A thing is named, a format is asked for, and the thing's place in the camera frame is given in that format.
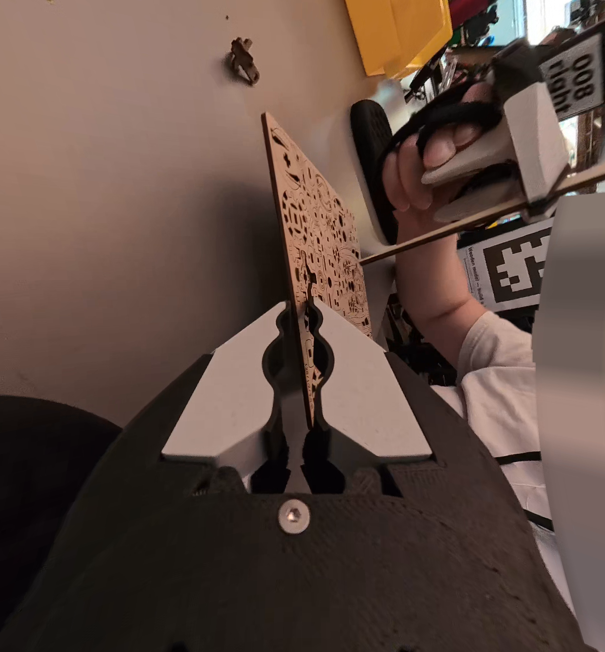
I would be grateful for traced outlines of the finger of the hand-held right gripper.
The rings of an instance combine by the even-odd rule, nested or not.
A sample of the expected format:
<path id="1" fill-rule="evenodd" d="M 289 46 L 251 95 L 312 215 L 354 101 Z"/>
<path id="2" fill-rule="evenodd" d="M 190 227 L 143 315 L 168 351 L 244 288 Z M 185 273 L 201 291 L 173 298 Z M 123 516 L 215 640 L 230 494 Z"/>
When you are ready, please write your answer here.
<path id="1" fill-rule="evenodd" d="M 559 200 L 543 200 L 524 208 L 524 223 L 537 223 L 554 216 Z"/>
<path id="2" fill-rule="evenodd" d="M 569 169 L 568 148 L 548 87 L 534 83 L 502 106 L 529 204 L 545 200 Z"/>

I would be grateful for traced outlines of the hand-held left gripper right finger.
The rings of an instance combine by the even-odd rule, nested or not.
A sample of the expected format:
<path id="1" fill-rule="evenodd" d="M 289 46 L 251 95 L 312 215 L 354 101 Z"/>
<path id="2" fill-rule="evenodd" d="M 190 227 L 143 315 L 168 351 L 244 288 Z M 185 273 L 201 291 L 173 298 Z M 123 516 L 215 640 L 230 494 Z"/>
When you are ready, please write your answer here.
<path id="1" fill-rule="evenodd" d="M 302 452 L 311 493 L 344 493 L 370 469 L 381 493 L 401 493 L 389 466 L 427 461 L 432 450 L 385 350 L 318 298 L 308 308 L 322 372 Z"/>

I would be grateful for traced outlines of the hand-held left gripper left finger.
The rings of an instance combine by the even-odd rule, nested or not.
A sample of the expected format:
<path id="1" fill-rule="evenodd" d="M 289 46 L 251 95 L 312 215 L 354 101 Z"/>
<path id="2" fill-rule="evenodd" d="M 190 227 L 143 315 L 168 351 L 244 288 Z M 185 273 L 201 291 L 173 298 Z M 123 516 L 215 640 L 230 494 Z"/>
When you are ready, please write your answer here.
<path id="1" fill-rule="evenodd" d="M 289 301 L 277 303 L 219 346 L 161 457 L 232 468 L 252 493 L 284 493 L 291 478 L 284 417 L 302 398 Z"/>

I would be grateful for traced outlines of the thin wooden stick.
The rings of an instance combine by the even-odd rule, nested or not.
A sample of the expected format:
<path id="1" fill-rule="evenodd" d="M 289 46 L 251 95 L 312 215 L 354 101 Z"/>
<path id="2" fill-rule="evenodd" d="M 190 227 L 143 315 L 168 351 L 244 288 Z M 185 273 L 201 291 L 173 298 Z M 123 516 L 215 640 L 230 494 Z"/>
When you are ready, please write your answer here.
<path id="1" fill-rule="evenodd" d="M 561 196 L 578 191 L 581 188 L 601 181 L 605 181 L 605 162 L 590 167 L 589 169 L 586 169 L 580 173 L 567 175 L 543 200 L 557 200 Z M 424 235 L 411 240 L 406 240 L 403 243 L 397 244 L 395 246 L 387 247 L 380 253 L 361 258 L 359 262 L 363 266 L 369 265 L 382 259 L 387 259 L 389 257 L 395 256 L 396 254 L 405 252 L 407 250 L 415 249 L 430 242 L 443 239 L 444 237 L 454 233 L 460 233 L 469 228 L 476 228 L 482 225 L 491 224 L 500 217 L 518 214 L 524 211 L 524 208 L 530 204 L 533 203 L 529 203 L 526 197 L 522 195 L 515 196 L 508 201 L 498 203 L 497 205 L 489 207 L 485 210 L 473 213 L 472 215 L 442 226 L 441 228 L 438 228 L 432 232 L 425 233 Z"/>

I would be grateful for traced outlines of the laser-cut wooden parts sheet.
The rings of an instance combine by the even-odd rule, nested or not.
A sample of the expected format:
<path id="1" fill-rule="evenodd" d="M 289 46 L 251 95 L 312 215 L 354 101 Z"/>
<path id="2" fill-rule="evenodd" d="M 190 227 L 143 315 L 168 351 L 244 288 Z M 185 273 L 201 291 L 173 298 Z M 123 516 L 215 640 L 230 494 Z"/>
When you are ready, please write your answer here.
<path id="1" fill-rule="evenodd" d="M 314 363 L 308 299 L 319 299 L 372 338 L 361 251 L 347 205 L 270 113 L 262 114 L 261 124 L 298 338 L 307 423 L 312 427 L 323 372 Z"/>

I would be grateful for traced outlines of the small wooden model piece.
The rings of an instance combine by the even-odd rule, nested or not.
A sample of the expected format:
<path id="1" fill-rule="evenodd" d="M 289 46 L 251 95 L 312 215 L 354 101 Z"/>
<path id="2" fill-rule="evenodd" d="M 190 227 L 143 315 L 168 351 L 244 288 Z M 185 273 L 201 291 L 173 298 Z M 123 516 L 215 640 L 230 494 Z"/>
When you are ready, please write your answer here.
<path id="1" fill-rule="evenodd" d="M 260 73 L 250 53 L 251 46 L 252 40 L 249 38 L 233 39 L 229 53 L 229 65 L 236 76 L 244 77 L 248 85 L 255 86 L 260 79 Z"/>

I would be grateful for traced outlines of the person's right hand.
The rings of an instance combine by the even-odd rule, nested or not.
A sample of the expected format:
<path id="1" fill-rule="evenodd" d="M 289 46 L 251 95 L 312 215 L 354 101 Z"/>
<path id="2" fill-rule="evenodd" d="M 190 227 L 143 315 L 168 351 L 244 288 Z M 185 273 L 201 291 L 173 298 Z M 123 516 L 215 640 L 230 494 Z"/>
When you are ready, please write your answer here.
<path id="1" fill-rule="evenodd" d="M 417 147 L 417 133 L 409 135 L 388 153 L 381 183 L 397 222 L 395 244 L 440 228 L 434 219 L 436 211 L 452 202 L 475 174 L 438 186 L 424 184 L 422 178 L 427 171 L 444 167 L 482 135 L 482 128 L 476 123 L 450 123 L 436 129 L 423 154 Z"/>

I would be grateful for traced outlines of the black framed marker sign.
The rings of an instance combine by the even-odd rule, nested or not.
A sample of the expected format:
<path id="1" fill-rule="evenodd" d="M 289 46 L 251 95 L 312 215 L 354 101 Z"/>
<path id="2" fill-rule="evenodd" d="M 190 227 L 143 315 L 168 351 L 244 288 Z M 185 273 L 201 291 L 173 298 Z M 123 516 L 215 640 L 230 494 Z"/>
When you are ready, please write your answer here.
<path id="1" fill-rule="evenodd" d="M 470 294 L 501 313 L 537 306 L 553 218 L 458 249 Z"/>

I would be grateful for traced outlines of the person's white shirt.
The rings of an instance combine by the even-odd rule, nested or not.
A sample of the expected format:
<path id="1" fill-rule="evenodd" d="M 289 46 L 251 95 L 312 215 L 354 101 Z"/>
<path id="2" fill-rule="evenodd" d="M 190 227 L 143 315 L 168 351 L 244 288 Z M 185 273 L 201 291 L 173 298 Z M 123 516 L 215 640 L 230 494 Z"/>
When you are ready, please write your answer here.
<path id="1" fill-rule="evenodd" d="M 457 371 L 456 386 L 433 389 L 468 422 L 500 465 L 529 519 L 552 580 L 574 611 L 538 458 L 531 335 L 486 312 L 465 338 Z"/>

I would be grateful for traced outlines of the black ribbed wrist pad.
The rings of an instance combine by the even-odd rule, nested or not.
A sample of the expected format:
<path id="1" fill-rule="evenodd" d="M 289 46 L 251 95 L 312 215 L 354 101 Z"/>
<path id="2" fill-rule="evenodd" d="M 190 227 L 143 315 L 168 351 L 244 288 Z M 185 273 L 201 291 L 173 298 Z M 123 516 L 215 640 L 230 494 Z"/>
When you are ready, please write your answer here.
<path id="1" fill-rule="evenodd" d="M 382 156 L 387 153 L 392 139 L 387 114 L 378 102 L 364 99 L 352 105 L 349 118 L 357 157 L 373 204 L 375 224 L 380 228 L 385 244 L 395 245 L 398 221 L 381 178 Z"/>

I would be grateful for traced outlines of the yellow plastic bin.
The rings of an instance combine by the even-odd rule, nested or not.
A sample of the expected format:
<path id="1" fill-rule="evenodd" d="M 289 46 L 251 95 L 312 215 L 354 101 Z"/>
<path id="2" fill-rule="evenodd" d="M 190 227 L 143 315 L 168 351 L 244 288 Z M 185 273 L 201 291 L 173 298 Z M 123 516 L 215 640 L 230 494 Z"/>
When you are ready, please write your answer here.
<path id="1" fill-rule="evenodd" d="M 448 1 L 345 1 L 366 76 L 403 79 L 453 36 Z"/>

